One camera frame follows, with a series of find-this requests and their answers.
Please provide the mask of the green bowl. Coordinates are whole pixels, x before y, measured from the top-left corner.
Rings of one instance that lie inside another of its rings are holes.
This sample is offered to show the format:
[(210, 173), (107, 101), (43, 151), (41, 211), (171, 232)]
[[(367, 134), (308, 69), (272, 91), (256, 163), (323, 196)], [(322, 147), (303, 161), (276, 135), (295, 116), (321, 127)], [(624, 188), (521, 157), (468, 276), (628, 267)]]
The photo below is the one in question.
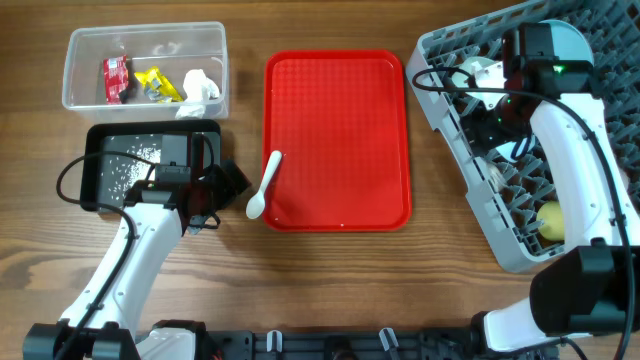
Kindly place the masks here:
[(474, 75), (478, 70), (491, 66), (494, 63), (494, 60), (486, 57), (469, 57), (458, 66), (460, 72), (455, 72), (450, 77), (451, 83), (454, 87), (467, 88), (469, 86), (471, 75)]

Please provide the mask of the grey dishwasher rack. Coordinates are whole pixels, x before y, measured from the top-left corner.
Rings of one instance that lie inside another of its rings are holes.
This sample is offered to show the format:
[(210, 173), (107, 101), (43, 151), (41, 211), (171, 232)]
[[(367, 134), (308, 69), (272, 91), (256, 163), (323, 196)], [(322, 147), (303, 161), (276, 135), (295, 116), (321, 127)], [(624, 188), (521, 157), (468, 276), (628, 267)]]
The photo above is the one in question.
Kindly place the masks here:
[[(556, 19), (577, 28), (589, 42), (605, 92), (606, 129), (627, 182), (632, 207), (639, 205), (639, 4), (636, 1), (526, 1), (422, 35), (406, 75), (430, 67), (457, 67), (469, 57), (498, 61), (504, 32), (523, 22)], [(496, 150), (475, 157), (459, 126), (479, 100), (439, 94), (444, 73), (421, 77), (429, 91), (415, 95), (433, 130), (446, 140), (467, 185), (466, 199), (498, 264), (519, 273), (560, 256), (561, 242), (544, 239), (536, 213), (555, 199), (551, 172), (542, 148), (535, 145), (510, 163)], [(496, 193), (488, 182), (486, 162), (496, 165), (507, 186)]]

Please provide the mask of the clear plastic waste bin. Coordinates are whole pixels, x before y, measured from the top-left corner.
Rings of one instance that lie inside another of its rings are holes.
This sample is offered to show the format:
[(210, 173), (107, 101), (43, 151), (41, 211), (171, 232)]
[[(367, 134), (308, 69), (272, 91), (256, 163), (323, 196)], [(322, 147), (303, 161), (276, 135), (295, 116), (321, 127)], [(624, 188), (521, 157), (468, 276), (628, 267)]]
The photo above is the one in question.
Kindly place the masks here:
[[(124, 56), (129, 86), (122, 104), (106, 99), (104, 62)], [(144, 93), (136, 72), (156, 66), (182, 96), (185, 75), (201, 69), (219, 88), (196, 104), (204, 119), (230, 115), (230, 61), (222, 23), (184, 22), (79, 28), (70, 37), (62, 82), (62, 105), (96, 123), (174, 120), (180, 102), (157, 103)]]

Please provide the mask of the black rectangular tray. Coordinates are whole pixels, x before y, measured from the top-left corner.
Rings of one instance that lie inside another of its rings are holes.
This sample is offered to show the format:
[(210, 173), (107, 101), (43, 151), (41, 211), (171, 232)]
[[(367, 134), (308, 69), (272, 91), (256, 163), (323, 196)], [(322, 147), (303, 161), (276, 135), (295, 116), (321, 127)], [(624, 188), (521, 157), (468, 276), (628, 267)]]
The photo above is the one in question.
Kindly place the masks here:
[(152, 180), (148, 172), (159, 163), (164, 134), (199, 133), (210, 139), (213, 155), (205, 154), (204, 163), (220, 162), (220, 126), (213, 120), (173, 120), (156, 122), (103, 123), (87, 133), (85, 152), (98, 153), (83, 164), (80, 200), (82, 208), (95, 212), (91, 202), (120, 207), (125, 193), (138, 180)]

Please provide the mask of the white plastic fork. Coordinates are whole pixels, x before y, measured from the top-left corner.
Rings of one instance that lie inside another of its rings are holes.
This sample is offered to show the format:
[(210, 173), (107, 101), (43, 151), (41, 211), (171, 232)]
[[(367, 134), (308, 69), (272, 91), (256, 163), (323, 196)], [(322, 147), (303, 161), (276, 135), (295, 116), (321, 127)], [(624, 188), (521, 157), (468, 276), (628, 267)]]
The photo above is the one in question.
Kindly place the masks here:
[(496, 193), (500, 193), (506, 186), (507, 182), (501, 173), (500, 169), (493, 163), (486, 162), (486, 169), (488, 173), (488, 182)]

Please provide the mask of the red serving tray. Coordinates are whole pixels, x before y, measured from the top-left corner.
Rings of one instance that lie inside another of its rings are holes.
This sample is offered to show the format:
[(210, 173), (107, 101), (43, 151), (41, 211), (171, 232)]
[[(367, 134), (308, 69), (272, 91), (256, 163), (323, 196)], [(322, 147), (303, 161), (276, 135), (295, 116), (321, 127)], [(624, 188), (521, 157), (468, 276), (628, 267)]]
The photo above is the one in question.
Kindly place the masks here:
[(264, 222), (384, 232), (412, 214), (403, 66), (387, 50), (288, 50), (265, 66), (262, 155), (282, 160)]

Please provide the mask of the white plastic spoon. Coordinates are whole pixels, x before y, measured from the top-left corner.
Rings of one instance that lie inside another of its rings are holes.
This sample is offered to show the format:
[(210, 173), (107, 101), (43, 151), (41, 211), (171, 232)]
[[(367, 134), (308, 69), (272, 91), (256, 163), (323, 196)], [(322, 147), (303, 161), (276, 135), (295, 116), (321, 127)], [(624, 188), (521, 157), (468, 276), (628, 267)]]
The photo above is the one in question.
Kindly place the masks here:
[(266, 192), (279, 168), (282, 158), (283, 154), (281, 151), (274, 150), (271, 152), (267, 161), (267, 165), (264, 169), (259, 188), (256, 193), (250, 198), (246, 206), (246, 216), (249, 219), (257, 219), (264, 212), (266, 208)]

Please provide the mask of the white tissue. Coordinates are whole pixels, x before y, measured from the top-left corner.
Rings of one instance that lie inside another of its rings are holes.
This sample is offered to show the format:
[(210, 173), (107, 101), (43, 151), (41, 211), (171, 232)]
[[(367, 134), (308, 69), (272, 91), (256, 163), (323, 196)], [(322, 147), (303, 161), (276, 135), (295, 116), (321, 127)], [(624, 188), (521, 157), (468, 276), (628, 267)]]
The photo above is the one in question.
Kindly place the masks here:
[(220, 97), (218, 85), (202, 69), (192, 69), (186, 73), (183, 89), (187, 97), (176, 112), (176, 120), (202, 119), (206, 111), (203, 102)]

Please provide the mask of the red snack wrapper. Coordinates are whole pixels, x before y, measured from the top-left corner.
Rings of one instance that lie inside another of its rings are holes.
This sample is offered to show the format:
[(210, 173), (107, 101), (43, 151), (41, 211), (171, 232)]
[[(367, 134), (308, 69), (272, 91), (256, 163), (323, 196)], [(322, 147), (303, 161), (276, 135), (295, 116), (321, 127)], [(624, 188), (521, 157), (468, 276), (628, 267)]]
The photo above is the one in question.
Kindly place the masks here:
[(106, 103), (121, 105), (128, 97), (129, 70), (127, 56), (107, 58), (103, 61)]

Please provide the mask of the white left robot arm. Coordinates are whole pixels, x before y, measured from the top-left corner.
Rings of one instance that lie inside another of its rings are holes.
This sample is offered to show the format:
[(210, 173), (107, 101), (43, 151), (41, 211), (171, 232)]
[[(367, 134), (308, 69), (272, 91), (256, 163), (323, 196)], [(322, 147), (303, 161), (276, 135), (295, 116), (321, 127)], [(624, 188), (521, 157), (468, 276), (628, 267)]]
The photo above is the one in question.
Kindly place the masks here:
[(188, 231), (208, 228), (250, 183), (232, 160), (180, 180), (140, 180), (120, 209), (120, 228), (93, 277), (54, 324), (34, 324), (26, 359), (220, 359), (202, 322), (162, 320), (135, 340), (141, 313), (166, 257)]

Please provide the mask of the light blue bowl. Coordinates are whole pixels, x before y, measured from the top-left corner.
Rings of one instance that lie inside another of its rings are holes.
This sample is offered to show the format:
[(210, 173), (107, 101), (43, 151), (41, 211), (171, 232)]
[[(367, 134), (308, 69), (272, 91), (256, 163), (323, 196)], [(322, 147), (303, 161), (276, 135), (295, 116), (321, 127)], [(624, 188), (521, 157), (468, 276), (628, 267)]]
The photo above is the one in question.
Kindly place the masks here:
[(495, 148), (498, 154), (510, 163), (515, 163), (524, 157), (535, 146), (535, 139), (525, 138), (517, 142), (508, 142)]

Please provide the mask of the yellow snack wrapper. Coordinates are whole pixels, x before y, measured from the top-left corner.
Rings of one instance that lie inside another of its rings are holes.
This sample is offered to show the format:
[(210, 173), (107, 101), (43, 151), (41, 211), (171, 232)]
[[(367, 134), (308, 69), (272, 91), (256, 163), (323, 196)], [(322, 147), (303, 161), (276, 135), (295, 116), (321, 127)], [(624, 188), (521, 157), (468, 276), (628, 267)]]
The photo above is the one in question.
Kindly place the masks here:
[(183, 102), (178, 90), (157, 66), (152, 66), (143, 72), (135, 72), (134, 76), (142, 86), (144, 94), (153, 102)]

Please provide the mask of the light blue plate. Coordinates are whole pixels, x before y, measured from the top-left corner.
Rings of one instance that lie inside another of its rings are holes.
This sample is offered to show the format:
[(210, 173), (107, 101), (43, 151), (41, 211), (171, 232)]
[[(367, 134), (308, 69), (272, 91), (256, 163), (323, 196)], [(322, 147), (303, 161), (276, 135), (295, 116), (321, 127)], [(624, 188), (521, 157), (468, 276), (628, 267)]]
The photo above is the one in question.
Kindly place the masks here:
[(593, 51), (585, 36), (571, 24), (556, 20), (544, 20), (551, 29), (554, 53), (560, 60), (588, 61), (595, 64)]

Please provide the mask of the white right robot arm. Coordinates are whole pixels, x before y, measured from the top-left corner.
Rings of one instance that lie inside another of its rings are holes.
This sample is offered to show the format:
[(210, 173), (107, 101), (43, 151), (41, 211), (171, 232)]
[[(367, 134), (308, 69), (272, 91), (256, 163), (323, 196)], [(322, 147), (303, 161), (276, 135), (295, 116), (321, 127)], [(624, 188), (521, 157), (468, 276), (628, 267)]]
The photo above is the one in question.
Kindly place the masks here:
[(541, 145), (563, 217), (563, 256), (532, 280), (527, 298), (483, 314), (490, 354), (571, 336), (621, 336), (639, 328), (639, 216), (605, 131), (605, 106), (587, 60), (533, 59), (466, 71), (482, 111), (464, 120), (475, 152), (528, 134)]

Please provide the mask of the yellow plastic cup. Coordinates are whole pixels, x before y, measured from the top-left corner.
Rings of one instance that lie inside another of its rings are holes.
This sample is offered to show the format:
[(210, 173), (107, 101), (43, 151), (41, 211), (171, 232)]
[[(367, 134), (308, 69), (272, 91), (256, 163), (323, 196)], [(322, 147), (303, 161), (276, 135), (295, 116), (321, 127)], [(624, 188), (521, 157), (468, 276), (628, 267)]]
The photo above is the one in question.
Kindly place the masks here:
[(541, 223), (538, 232), (549, 241), (563, 241), (565, 227), (560, 204), (550, 201), (540, 207), (536, 214), (536, 220)]

